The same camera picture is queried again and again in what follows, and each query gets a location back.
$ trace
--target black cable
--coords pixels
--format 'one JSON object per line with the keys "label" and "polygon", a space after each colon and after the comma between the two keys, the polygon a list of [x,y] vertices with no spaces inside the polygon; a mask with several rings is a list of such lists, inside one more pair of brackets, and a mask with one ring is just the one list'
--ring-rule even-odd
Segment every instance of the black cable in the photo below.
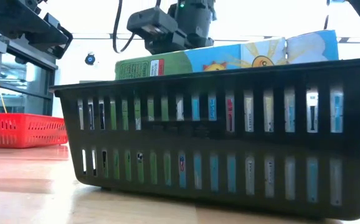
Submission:
{"label": "black cable", "polygon": [[[118,27],[119,27],[119,20],[120,20],[120,14],[122,13],[122,4],[123,4],[123,0],[119,0],[119,5],[118,5],[118,11],[116,12],[116,17],[115,17],[115,23],[113,25],[113,32],[112,32],[112,47],[113,50],[120,54],[123,51],[126,50],[126,48],[128,48],[128,46],[130,45],[130,42],[133,40],[133,38],[135,37],[135,34],[132,33],[131,37],[129,38],[128,42],[125,44],[125,46],[118,51],[118,48],[116,47],[116,36],[118,34]],[[156,4],[155,6],[160,6],[161,5],[161,0],[156,0]]]}
{"label": "black cable", "polygon": [[[329,4],[331,3],[331,0],[327,0],[327,10],[329,11]],[[326,18],[325,18],[325,23],[324,23],[324,30],[327,29],[328,27],[328,19],[329,19],[329,13],[327,14]]]}

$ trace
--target sun illustration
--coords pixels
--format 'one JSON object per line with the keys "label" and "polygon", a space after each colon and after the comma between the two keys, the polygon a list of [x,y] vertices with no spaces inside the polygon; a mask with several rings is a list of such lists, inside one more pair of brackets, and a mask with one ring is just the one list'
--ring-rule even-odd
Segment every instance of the sun illustration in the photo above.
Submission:
{"label": "sun illustration", "polygon": [[272,65],[284,65],[285,39],[272,39],[254,43],[247,43],[241,48],[241,59],[232,58],[230,65],[240,68],[265,67]]}
{"label": "sun illustration", "polygon": [[227,62],[216,63],[213,61],[210,65],[204,65],[204,71],[215,71],[215,70],[225,70],[227,68]]}

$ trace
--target red plastic basket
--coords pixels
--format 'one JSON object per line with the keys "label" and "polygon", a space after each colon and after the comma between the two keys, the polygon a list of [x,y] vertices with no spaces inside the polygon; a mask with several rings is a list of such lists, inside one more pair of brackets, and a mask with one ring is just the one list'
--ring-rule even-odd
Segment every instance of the red plastic basket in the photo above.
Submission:
{"label": "red plastic basket", "polygon": [[68,142],[64,119],[20,113],[0,113],[0,147],[27,148]]}

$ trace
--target black plastic basket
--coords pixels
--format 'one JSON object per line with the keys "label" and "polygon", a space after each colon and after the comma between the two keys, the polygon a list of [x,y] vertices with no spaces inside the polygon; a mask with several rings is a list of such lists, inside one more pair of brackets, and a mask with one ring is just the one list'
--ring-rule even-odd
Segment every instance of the black plastic basket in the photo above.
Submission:
{"label": "black plastic basket", "polygon": [[360,218],[360,59],[52,90],[84,184]]}

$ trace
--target window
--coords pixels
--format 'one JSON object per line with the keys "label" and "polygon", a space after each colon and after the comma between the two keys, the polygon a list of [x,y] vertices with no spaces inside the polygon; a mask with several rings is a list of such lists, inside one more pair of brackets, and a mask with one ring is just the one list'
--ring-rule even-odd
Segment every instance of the window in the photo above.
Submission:
{"label": "window", "polygon": [[[5,88],[0,89],[8,113],[47,114],[49,100],[19,93]],[[0,98],[0,113],[4,112]]]}
{"label": "window", "polygon": [[0,53],[0,113],[51,115],[54,71],[8,48]]}
{"label": "window", "polygon": [[50,115],[52,94],[48,87],[54,80],[54,71],[42,68],[14,54],[1,55],[0,113],[30,113]]}
{"label": "window", "polygon": [[46,69],[16,58],[11,54],[2,55],[1,83],[46,95],[48,89],[47,73]]}

